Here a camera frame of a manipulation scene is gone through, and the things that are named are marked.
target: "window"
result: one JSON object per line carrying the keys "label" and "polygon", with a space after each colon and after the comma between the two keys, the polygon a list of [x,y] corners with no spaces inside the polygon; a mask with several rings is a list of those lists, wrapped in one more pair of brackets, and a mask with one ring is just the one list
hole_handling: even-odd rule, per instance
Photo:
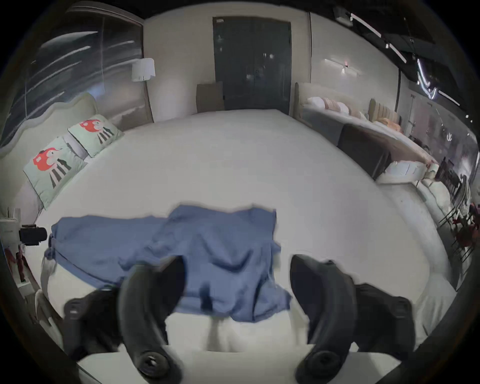
{"label": "window", "polygon": [[108,14],[66,13],[25,72],[0,146],[25,120],[83,92],[89,92],[99,113],[121,130],[152,122],[145,84],[131,80],[132,63],[142,57],[141,25]]}

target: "door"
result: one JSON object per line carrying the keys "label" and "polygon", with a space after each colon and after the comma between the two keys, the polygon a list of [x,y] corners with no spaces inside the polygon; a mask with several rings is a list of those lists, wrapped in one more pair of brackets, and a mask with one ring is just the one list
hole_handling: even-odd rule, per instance
{"label": "door", "polygon": [[215,77],[225,109],[278,109],[288,114],[290,23],[260,17],[213,19]]}

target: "blue cloth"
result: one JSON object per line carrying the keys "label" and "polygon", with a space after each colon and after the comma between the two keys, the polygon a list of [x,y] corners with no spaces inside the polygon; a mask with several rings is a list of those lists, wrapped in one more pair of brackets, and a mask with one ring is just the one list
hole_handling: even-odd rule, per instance
{"label": "blue cloth", "polygon": [[65,217],[52,226],[45,257],[101,288],[138,263],[184,258],[187,283],[177,312],[257,322],[289,309],[291,296],[272,273],[276,213],[224,213],[180,205],[168,218]]}

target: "upholstered headboard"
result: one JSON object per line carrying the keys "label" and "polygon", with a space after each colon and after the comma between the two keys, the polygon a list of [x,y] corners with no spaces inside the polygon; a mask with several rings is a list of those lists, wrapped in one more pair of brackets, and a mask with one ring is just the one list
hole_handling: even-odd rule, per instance
{"label": "upholstered headboard", "polygon": [[400,124],[400,115],[398,113],[380,104],[375,99],[371,99],[368,107],[368,120],[373,122],[382,117],[393,121],[395,124]]}
{"label": "upholstered headboard", "polygon": [[20,187],[27,181],[25,164],[58,136],[63,136],[74,124],[98,113],[95,99],[89,93],[77,96],[69,103],[54,103],[39,117],[26,120],[12,140],[0,148],[0,213],[7,207]]}
{"label": "upholstered headboard", "polygon": [[295,83],[295,100],[293,105],[293,117],[300,118],[301,106],[307,103],[309,97],[328,97],[332,100],[347,104],[348,106],[358,109],[363,112],[366,106],[361,106],[360,103],[352,97],[338,92],[334,89],[324,87],[320,84],[313,83]]}

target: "cartoon print pillow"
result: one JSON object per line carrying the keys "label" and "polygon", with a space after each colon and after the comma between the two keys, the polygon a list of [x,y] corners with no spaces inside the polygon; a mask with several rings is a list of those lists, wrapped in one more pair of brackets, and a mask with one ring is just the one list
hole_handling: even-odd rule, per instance
{"label": "cartoon print pillow", "polygon": [[61,189],[85,165],[63,137],[57,137],[25,165],[24,172],[47,209]]}
{"label": "cartoon print pillow", "polygon": [[123,136],[123,132],[102,115],[94,115],[88,120],[75,124],[68,129],[68,132],[85,148],[90,157],[95,157],[105,147]]}

